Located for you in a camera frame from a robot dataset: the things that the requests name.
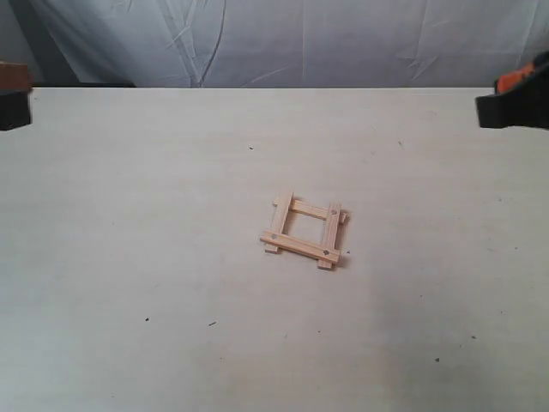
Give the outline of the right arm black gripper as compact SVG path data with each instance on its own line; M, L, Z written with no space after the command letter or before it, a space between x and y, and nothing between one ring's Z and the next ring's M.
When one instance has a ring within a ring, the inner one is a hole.
M493 94L475 99L481 128L548 129L548 55L544 51L520 69L501 75Z

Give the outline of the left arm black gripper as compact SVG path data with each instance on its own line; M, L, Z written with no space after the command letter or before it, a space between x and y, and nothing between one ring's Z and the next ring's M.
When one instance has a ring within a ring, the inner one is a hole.
M32 123L29 92L33 77L26 64L0 63L0 130L13 130Z

